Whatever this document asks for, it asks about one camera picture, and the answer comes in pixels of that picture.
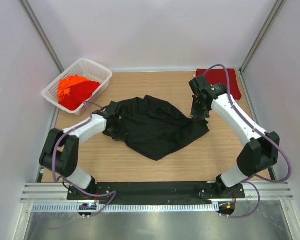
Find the white plastic basket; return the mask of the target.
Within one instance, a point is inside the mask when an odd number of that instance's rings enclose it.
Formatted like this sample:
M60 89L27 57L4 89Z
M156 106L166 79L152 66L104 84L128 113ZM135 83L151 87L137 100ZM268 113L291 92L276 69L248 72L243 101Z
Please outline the white plastic basket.
M98 64L87 58L80 58L70 65L66 70L64 70L42 91L42 97L55 107L69 114L81 116L86 111L84 104L81 104L74 110L69 110L59 104L57 96L60 80L65 79L68 76L75 75L85 77L92 82L98 82L100 84L100 86L92 93L92 96L87 99L89 102L94 102L109 86L113 73L111 70L102 66L101 64Z

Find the orange t-shirt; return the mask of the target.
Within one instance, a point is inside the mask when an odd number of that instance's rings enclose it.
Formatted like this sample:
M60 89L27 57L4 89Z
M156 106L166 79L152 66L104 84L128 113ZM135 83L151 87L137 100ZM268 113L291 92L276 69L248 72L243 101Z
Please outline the orange t-shirt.
M70 95L70 90L72 87L77 86L81 83L85 83L87 81L87 78L79 75L69 75L67 78L61 79L58 84L58 102L60 103L66 96Z

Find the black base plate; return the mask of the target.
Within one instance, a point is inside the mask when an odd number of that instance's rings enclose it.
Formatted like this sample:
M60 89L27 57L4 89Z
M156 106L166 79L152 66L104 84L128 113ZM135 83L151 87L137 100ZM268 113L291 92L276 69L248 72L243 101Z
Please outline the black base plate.
M211 199L244 199L243 185L228 190L207 181L99 182L94 195L116 191L113 205L172 206L209 204Z

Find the folded dark red t-shirt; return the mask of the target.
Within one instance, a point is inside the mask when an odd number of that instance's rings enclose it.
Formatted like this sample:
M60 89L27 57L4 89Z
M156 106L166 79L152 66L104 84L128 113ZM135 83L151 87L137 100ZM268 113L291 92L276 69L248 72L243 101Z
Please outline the folded dark red t-shirt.
M240 92L236 71L233 68L228 68L229 83L230 83L230 93L235 100L240 100L242 94ZM212 69L205 76L207 82L210 85L223 84L225 87L228 86L226 73L223 69Z

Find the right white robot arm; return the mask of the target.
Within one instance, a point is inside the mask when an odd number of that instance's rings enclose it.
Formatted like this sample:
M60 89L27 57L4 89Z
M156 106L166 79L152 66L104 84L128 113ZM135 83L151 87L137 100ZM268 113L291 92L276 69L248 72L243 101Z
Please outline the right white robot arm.
M257 125L235 103L223 84L211 85L202 75L193 78L189 86L193 92L191 117L205 120L209 118L210 111L216 112L231 127L243 146L235 165L216 177L216 194L227 198L242 181L277 164L279 151L275 146L280 143L280 137Z

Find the aluminium frame rail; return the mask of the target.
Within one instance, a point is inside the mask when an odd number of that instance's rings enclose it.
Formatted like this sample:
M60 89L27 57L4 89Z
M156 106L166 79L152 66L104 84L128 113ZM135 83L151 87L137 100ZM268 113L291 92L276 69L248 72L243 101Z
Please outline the aluminium frame rail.
M287 182L270 183L253 180L243 184L245 199L256 201L257 194L262 201L291 201L294 199ZM21 203L63 203L67 202L68 191L62 183L27 183L23 189Z

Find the black t-shirt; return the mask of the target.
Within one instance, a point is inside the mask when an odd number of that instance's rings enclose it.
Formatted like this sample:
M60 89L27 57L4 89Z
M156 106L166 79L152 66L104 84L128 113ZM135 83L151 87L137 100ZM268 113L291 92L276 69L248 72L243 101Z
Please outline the black t-shirt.
M103 134L125 142L154 161L187 147L210 131L206 120L188 118L169 102L149 95L122 100L119 104L122 106L119 122L127 134L121 138L109 130Z

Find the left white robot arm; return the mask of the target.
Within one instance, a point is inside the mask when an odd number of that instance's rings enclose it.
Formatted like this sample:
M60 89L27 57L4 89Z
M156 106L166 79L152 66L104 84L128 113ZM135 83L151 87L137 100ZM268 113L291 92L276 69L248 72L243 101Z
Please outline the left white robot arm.
M112 101L72 127L50 130L39 158L40 165L52 171L55 182L59 180L56 177L59 174L83 199L91 200L97 195L96 181L78 166L80 145L105 130L120 132L122 110L118 102Z

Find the red t-shirt in basket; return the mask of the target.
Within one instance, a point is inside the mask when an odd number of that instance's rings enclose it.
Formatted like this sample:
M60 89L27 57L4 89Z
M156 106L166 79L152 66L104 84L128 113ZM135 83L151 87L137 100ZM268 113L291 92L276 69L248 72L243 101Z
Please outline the red t-shirt in basket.
M71 86L58 88L58 103L70 111L76 110L84 101L88 100L101 84L94 81L82 81Z

